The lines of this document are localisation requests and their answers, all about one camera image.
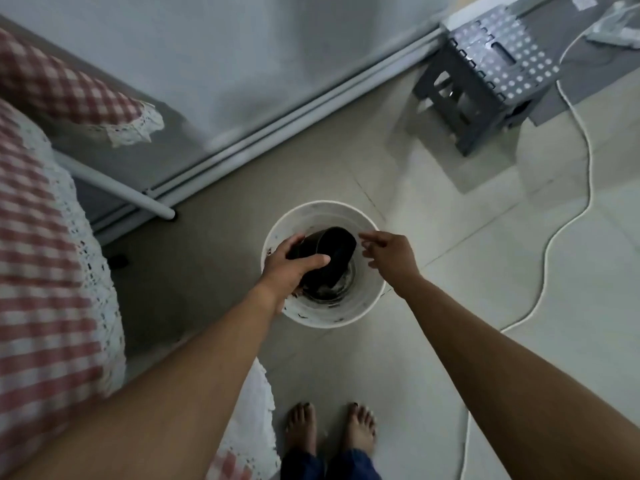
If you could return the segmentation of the person's left hand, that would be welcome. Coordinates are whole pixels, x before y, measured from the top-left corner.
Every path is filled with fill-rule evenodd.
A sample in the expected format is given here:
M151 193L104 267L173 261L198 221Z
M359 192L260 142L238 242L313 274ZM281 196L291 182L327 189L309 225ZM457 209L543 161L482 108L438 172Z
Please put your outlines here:
M269 254L264 262L264 268L257 288L267 297L274 314L281 313L286 298L292 295L304 275L295 270L295 259L288 259L287 254L304 239L304 234L298 233L284 240Z

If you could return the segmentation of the person's right hand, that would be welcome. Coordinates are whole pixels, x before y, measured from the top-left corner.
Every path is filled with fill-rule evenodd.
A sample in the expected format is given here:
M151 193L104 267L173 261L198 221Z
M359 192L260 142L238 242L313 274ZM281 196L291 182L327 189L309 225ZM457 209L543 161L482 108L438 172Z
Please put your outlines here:
M372 257L384 259L385 268L377 270L379 274L398 296L410 297L422 277L407 237L384 231L361 232L358 236L367 265Z

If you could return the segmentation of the black pot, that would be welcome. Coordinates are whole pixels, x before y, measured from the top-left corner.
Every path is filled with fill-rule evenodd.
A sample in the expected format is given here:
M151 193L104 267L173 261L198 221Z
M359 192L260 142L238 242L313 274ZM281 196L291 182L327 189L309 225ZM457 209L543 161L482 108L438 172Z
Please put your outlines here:
M336 301L345 294L354 279L351 259L356 238L345 228L334 226L306 235L286 254L293 260L312 255L329 256L322 268L306 273L300 281L302 294L311 300Z

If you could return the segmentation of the person's right forearm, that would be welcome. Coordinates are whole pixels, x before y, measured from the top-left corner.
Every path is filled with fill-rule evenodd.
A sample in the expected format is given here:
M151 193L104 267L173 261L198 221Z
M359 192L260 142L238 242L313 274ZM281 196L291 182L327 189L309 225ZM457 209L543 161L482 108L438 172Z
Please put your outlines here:
M640 480L640 428L419 273L389 279L512 480Z

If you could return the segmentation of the person's left forearm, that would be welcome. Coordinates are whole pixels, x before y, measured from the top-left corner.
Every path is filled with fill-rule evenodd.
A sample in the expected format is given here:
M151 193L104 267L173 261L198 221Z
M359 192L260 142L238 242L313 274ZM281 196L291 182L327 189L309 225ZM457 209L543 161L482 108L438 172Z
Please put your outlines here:
M204 480L283 302L256 285L6 480Z

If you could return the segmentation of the white plastic bucket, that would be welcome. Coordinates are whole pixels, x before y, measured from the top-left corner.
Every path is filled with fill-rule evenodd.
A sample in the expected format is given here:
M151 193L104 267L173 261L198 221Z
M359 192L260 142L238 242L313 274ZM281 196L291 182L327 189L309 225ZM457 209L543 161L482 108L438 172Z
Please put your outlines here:
M286 212L265 238L261 268L267 256L292 234L311 235L333 226L344 228L356 240L347 270L336 286L320 292L320 297L303 291L288 297L283 307L285 316L310 328L332 329L356 322L373 309L387 288L387 282L362 256L359 238L361 232L379 230L377 223L363 211L340 201L310 201Z

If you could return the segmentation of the person's left foot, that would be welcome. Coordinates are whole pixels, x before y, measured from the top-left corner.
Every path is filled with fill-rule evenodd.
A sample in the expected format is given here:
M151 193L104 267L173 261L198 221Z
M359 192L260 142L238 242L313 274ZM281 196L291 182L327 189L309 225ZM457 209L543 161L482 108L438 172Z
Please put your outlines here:
M316 457L317 420L311 403L298 403L288 412L285 422L285 453L303 452Z

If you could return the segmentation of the person's foot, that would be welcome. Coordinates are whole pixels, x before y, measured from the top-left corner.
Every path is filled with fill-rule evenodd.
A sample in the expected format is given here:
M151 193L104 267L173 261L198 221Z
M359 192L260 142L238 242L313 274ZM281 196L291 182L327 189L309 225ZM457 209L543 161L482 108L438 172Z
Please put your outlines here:
M349 403L340 450L358 451L372 457L376 441L377 423L372 410L364 404Z
M298 403L288 412L285 422L285 453L303 452L316 457L317 420L311 403Z

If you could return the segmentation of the person's right foot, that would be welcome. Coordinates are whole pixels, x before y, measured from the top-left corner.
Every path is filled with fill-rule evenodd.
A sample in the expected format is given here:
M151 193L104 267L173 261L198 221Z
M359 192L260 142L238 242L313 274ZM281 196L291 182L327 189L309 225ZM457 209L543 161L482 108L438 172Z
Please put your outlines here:
M377 423L372 410L364 404L349 403L340 450L358 451L372 457L376 441Z

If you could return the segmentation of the white metal table leg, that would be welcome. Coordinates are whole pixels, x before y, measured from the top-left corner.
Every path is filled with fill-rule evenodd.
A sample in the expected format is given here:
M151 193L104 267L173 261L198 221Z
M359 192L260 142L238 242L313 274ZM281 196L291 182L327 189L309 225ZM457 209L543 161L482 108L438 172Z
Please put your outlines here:
M74 158L64 153L54 150L53 154L57 163L76 179L119 198L138 209L145 210L165 221L176 220L178 213L167 205L156 201L148 195L139 192L96 169L76 161Z

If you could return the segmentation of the grey folding stool white dots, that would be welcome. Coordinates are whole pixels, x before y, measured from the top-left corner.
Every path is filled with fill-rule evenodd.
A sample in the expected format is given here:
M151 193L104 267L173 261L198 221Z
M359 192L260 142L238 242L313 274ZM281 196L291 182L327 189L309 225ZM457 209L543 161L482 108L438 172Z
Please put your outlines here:
M462 156L520 126L555 84L559 62L504 5L449 31L413 88L452 130Z

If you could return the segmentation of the red checked tablecloth lace trim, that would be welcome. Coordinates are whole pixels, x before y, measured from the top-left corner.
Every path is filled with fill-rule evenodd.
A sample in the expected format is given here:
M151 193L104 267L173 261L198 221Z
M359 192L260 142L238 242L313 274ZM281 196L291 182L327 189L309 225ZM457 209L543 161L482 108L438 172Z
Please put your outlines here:
M48 138L0 100L0 479L126 380L109 267Z

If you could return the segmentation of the grey floor mat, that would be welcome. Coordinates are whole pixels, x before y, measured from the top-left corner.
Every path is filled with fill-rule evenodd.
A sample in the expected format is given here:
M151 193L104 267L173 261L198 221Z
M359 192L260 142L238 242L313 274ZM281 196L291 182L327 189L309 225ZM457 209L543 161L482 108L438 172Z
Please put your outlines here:
M549 0L524 15L528 28L560 58L567 46L618 0L596 0L595 7L579 11L571 0ZM629 4L640 2L630 0ZM596 44L581 38L561 64L561 86L573 105L640 68L640 49Z

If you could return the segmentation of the red checked cushion lace trim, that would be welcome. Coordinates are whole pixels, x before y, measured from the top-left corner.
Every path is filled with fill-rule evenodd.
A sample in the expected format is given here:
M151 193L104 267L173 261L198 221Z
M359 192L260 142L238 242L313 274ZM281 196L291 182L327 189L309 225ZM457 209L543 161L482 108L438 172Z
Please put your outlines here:
M112 147L151 142L164 129L155 106L0 28L0 95L61 130Z

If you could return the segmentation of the white power strip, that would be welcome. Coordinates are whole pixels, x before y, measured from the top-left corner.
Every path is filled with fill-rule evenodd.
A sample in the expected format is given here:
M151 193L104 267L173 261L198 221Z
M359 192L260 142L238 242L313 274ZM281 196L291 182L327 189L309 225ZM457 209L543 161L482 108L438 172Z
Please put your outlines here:
M584 38L592 43L640 50L640 26L632 26L638 10L640 2L616 1L586 30Z

